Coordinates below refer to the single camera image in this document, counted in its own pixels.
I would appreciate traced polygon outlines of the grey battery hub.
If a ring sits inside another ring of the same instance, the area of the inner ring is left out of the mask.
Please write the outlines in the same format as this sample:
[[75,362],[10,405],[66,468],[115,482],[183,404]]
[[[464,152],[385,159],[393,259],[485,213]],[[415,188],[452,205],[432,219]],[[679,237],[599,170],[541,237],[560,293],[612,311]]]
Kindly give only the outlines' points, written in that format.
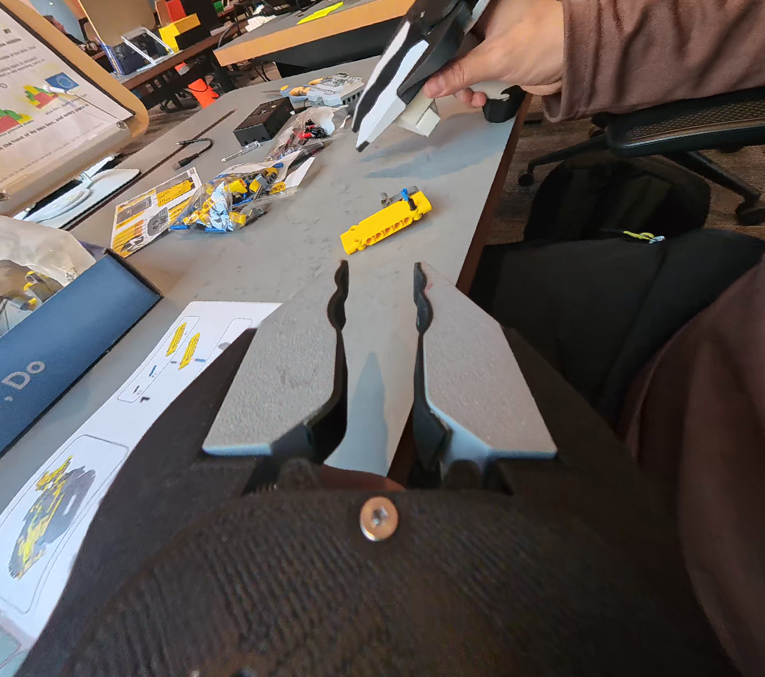
[[339,72],[312,81],[308,86],[308,102],[314,107],[354,107],[365,87],[363,78]]

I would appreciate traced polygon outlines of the yellow box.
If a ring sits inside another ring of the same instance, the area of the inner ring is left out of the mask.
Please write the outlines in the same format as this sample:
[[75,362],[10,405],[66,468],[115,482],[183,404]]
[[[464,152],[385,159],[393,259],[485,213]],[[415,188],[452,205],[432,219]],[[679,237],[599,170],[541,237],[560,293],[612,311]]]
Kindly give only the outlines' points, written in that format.
[[179,45],[177,37],[199,27],[200,21],[198,16],[196,13],[192,13],[190,16],[184,16],[175,22],[170,22],[161,26],[159,28],[160,39],[172,52],[178,52]]

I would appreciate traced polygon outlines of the large clear parts bag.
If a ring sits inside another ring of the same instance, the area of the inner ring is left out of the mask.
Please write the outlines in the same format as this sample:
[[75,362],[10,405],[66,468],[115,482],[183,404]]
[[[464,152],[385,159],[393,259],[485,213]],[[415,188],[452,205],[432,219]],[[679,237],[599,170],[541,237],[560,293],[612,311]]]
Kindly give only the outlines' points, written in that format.
[[1,335],[95,263],[71,233],[2,216]]

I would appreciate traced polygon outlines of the white stand base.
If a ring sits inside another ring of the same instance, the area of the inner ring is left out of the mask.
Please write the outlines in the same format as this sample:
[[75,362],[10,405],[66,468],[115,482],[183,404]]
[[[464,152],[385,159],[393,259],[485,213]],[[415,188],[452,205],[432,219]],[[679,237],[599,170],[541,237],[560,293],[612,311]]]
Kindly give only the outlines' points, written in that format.
[[103,158],[14,218],[70,230],[140,178],[141,171],[122,166],[122,158],[122,154]]

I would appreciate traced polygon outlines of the yellow building panel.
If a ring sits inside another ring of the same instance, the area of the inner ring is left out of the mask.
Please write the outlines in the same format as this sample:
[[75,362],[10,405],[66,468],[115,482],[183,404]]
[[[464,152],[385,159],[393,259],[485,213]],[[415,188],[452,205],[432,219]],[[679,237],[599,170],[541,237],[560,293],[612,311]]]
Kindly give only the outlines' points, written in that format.
[[388,207],[381,206],[378,212],[352,225],[347,232],[341,234],[343,251],[351,255],[365,250],[394,233],[408,228],[432,211],[432,204],[424,192],[418,189],[413,199],[418,205],[416,213],[409,210],[407,202],[400,201]]

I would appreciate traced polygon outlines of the person's right hand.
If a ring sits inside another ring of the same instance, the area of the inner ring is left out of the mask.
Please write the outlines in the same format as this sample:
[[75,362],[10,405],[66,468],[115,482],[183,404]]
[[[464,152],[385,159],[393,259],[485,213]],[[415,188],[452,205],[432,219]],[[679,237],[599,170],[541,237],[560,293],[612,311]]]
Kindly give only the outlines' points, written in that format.
[[502,81],[527,93],[548,96],[562,87],[565,27],[556,0],[491,0],[473,27],[478,44],[438,70],[425,83],[426,98],[455,96],[482,108],[487,95],[477,86]]

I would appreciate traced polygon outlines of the orange object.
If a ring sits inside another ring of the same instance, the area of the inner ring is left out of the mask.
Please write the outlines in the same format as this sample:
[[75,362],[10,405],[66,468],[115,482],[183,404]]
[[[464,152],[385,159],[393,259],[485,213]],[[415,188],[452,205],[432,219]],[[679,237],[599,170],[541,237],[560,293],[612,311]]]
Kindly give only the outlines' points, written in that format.
[[220,98],[220,94],[204,77],[188,82],[186,85],[198,104],[204,109]]

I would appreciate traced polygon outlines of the beige rounded board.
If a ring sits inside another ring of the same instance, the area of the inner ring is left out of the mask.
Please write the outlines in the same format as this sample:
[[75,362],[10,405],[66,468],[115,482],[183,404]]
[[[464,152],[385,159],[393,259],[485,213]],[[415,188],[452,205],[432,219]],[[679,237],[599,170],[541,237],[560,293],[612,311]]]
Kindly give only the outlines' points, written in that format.
[[79,0],[99,40],[110,47],[139,29],[153,31],[157,23],[148,0]]

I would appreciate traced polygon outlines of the black office chair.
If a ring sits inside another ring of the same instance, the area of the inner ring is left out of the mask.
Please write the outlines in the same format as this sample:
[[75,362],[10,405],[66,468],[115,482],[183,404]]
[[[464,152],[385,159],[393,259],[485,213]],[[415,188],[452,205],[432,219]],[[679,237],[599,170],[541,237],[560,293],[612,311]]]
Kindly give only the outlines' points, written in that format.
[[761,193],[702,153],[764,144],[764,87],[679,100],[630,113],[599,113],[590,121],[594,134],[573,147],[530,161],[518,175],[518,185],[531,186],[538,166],[584,154],[608,151],[625,158],[664,156],[740,196],[742,201],[735,210],[739,224],[763,223]]

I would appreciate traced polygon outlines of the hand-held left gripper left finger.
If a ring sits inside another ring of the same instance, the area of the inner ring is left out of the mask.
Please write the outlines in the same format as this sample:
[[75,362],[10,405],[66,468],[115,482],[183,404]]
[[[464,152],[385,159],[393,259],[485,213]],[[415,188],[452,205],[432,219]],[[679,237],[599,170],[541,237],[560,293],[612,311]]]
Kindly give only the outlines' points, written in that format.
[[349,266],[317,274],[256,329],[203,443],[214,456],[322,464],[347,430]]

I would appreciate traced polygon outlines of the yellow sticky note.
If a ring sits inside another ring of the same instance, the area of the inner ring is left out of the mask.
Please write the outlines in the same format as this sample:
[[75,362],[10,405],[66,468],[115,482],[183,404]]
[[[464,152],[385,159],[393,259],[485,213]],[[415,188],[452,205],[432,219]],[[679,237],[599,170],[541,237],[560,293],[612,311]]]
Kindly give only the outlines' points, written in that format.
[[327,5],[325,7],[321,7],[319,9],[317,9],[317,10],[314,10],[312,13],[309,13],[309,14],[301,17],[301,19],[298,21],[298,25],[302,25],[302,24],[305,24],[305,23],[308,23],[308,22],[312,22],[312,21],[315,21],[315,20],[322,19],[325,16],[328,16],[331,13],[333,13],[334,11],[339,10],[341,8],[343,8],[343,1],[338,1],[338,2],[332,3],[330,5]]

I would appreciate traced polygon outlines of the clear bag black red parts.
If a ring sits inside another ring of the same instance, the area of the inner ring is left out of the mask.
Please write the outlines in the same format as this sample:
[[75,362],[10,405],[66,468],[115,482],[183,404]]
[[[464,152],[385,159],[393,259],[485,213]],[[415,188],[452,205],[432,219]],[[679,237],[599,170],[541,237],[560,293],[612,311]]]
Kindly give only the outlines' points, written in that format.
[[282,162],[288,156],[307,153],[315,144],[328,143],[345,130],[350,114],[349,107],[345,105],[303,109],[274,136],[263,161]]

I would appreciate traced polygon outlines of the blue yellow plastic part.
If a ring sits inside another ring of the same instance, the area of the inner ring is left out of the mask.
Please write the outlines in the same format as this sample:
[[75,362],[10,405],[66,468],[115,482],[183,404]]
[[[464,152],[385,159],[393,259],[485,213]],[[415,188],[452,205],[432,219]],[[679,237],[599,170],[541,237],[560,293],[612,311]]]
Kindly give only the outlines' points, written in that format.
[[279,89],[266,90],[265,94],[272,99],[284,98],[289,101],[294,110],[302,110],[315,104],[316,97],[314,96],[314,99],[310,97],[311,94],[316,93],[316,87],[311,84],[282,85]]

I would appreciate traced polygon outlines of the blue kit box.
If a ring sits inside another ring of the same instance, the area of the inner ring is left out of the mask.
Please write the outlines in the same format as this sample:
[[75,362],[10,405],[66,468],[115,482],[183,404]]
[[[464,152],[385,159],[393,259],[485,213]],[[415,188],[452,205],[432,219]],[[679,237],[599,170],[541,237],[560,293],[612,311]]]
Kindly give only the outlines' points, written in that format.
[[1,339],[1,453],[162,299],[127,259],[91,243],[94,264]]

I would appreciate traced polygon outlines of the wooden instruction sign board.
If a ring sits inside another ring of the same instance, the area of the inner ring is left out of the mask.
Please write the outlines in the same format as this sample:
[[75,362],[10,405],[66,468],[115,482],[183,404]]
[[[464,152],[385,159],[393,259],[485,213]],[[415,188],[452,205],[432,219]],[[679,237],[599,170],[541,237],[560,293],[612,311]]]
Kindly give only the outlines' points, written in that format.
[[149,117],[34,9],[1,3],[1,214],[12,216],[141,136]]

